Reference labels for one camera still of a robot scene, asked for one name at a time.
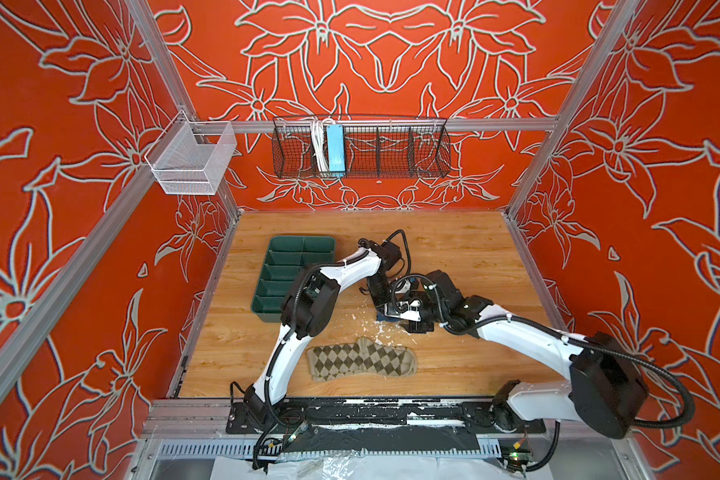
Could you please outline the beige argyle sock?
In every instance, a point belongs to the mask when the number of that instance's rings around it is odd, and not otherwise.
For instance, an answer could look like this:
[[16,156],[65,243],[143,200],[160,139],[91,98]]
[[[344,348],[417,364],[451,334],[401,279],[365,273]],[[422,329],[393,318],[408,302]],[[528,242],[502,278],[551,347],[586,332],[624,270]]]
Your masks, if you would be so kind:
[[311,348],[306,352],[306,358],[310,376],[316,382],[360,374],[406,378],[418,370],[418,360],[411,349],[385,346],[366,337],[352,343]]

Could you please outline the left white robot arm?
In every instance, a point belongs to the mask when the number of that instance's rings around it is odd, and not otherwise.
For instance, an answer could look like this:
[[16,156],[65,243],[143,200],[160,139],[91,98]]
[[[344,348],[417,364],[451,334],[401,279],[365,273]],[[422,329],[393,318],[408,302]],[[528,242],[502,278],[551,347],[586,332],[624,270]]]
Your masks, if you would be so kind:
[[285,399],[299,358],[328,325],[343,291],[365,281],[377,316],[393,319],[393,283],[410,273],[410,249],[402,229],[380,243],[360,239],[357,250],[341,260],[303,267],[283,300],[277,342],[266,367],[244,392],[243,405],[254,425],[260,430],[297,425],[296,414],[281,413],[275,406]]

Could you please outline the clear acrylic wall bin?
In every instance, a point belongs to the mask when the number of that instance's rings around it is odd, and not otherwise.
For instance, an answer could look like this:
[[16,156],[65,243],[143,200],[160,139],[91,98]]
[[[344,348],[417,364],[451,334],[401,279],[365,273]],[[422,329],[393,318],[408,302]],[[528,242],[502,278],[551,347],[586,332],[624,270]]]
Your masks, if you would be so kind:
[[191,120],[179,110],[145,154],[145,161],[168,195],[214,195],[237,151],[231,122]]

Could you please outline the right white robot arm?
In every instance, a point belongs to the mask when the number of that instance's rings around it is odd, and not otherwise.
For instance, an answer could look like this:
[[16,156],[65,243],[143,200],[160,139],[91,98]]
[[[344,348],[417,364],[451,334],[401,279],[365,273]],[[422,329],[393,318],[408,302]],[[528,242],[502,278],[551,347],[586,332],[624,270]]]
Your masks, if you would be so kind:
[[[578,421],[612,439],[633,427],[674,429],[695,414],[687,387],[671,372],[621,348],[603,332],[592,336],[561,331],[516,315],[481,297],[465,297],[440,271],[409,274],[389,287],[385,314],[414,324],[439,324],[448,333],[505,346],[560,375],[545,384],[510,382],[499,394],[507,417],[532,421]],[[641,420],[650,388],[646,372],[663,378],[680,397],[680,410],[663,420]]]

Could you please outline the green plastic divider tray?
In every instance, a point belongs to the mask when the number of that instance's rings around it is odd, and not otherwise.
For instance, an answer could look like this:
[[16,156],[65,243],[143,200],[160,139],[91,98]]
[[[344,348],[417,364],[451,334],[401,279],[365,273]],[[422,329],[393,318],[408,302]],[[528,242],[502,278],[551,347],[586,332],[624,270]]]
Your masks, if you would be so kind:
[[304,266],[332,263],[336,240],[331,236],[279,235],[270,239],[251,302],[264,323],[279,323],[282,302]]

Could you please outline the light blue box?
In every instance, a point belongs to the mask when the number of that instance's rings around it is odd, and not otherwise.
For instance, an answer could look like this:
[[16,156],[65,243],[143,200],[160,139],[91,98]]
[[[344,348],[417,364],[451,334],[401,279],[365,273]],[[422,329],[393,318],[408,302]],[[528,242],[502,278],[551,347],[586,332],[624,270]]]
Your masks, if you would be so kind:
[[326,127],[329,172],[341,177],[346,173],[344,127],[341,124],[329,124]]

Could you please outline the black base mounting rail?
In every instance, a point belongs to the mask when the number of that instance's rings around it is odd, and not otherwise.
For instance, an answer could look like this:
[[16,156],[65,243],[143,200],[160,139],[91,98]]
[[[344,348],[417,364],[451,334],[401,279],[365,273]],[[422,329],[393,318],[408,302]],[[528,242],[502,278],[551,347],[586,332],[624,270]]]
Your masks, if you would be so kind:
[[489,397],[291,397],[284,401],[290,428],[277,424],[266,455],[405,454],[492,458],[515,440],[546,436],[542,420],[502,430]]

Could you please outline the purple sock with yellow cuff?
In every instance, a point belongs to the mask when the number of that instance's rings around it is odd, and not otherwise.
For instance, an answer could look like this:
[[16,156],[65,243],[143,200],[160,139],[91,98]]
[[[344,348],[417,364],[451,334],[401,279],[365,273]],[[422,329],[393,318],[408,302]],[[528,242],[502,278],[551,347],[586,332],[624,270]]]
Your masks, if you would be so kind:
[[386,306],[376,309],[376,320],[378,322],[399,322],[403,318],[399,312],[389,311]]

